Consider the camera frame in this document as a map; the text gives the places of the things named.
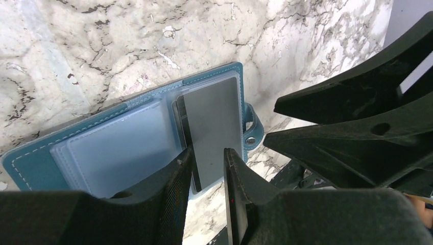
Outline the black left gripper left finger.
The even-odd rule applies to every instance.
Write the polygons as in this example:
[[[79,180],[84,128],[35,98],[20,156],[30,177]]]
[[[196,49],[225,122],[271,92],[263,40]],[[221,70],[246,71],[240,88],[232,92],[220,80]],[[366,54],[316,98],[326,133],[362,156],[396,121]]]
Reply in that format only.
[[[83,191],[1,194],[1,244],[181,244],[194,155],[111,198]]]

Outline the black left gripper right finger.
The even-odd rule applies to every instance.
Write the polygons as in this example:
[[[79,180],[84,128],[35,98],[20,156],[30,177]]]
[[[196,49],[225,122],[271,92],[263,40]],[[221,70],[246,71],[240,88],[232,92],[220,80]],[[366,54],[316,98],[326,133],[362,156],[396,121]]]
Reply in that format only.
[[[229,244],[432,244],[390,189],[279,189],[224,149]]]

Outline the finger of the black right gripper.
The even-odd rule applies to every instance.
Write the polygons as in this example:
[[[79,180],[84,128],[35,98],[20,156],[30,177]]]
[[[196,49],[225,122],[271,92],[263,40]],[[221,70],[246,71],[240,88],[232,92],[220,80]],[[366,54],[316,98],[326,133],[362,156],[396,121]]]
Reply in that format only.
[[[336,124],[390,110],[397,88],[432,52],[432,12],[367,61],[277,99],[274,112],[316,124]]]
[[[337,188],[432,194],[432,94],[365,119],[270,133],[264,145]]]

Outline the teal leather card holder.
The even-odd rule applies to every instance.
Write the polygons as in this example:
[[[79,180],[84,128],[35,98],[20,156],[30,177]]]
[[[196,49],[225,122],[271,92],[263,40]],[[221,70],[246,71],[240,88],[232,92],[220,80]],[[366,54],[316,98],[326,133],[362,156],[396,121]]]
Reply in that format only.
[[[179,131],[176,98],[180,90],[221,75],[239,79],[243,152],[238,154],[247,161],[264,128],[245,101],[243,65],[231,62],[143,92],[16,147],[1,163],[20,190],[82,190],[110,198],[164,168],[188,147]]]

